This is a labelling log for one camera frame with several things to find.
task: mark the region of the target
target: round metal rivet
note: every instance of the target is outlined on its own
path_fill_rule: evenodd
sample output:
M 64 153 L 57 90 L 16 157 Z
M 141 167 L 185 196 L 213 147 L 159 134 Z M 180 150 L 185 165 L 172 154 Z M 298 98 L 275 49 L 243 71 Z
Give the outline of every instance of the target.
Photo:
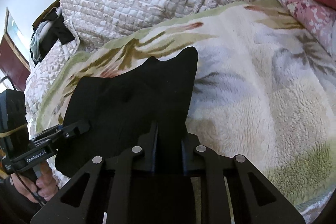
M 238 162 L 244 162 L 246 158 L 243 155 L 237 155 L 236 156 L 236 161 Z
M 132 152 L 133 153 L 140 153 L 142 150 L 141 146 L 134 146 L 132 147 Z
M 204 152 L 205 150 L 207 150 L 207 148 L 206 148 L 204 145 L 198 145 L 198 146 L 196 147 L 196 150 L 197 150 L 198 152 Z
M 99 163 L 102 162 L 102 160 L 103 160 L 103 158 L 102 158 L 101 156 L 95 156 L 95 157 L 92 159 L 92 162 L 93 162 L 94 164 L 99 164 Z

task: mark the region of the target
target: black garment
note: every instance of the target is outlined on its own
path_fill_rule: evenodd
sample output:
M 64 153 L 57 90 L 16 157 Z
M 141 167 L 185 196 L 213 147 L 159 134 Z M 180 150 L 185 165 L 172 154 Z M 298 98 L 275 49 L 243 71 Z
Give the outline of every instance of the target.
M 132 179 L 129 223 L 194 223 L 193 188 L 190 179 L 181 175 L 181 138 L 174 136 L 186 133 L 197 59 L 197 51 L 190 47 L 168 61 L 151 57 L 112 79 L 82 78 L 63 125 L 87 119 L 91 128 L 58 149 L 56 168 L 71 177 L 94 156 L 119 155 L 136 145 L 156 120 L 158 142 L 167 144 L 168 151 L 157 152 L 160 176 Z
M 58 16 L 55 10 L 52 9 L 51 12 L 49 12 L 49 14 L 44 17 L 42 22 L 47 20 L 53 21 L 53 24 L 48 30 L 45 37 L 40 42 L 40 62 L 46 57 L 47 53 L 50 51 L 50 49 L 53 47 L 58 39 L 60 40 L 62 45 L 69 43 L 70 41 L 75 39 L 72 33 L 68 30 L 68 28 L 65 27 L 63 15 Z
M 10 183 L 0 182 L 0 223 L 28 224 L 41 207 L 21 195 Z

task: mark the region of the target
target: glass pane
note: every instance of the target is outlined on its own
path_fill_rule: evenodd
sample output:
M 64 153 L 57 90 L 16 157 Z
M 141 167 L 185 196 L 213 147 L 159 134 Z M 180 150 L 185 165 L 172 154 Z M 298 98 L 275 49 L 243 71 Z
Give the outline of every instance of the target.
M 29 60 L 30 42 L 22 35 L 10 13 L 8 13 L 7 33 L 24 58 Z

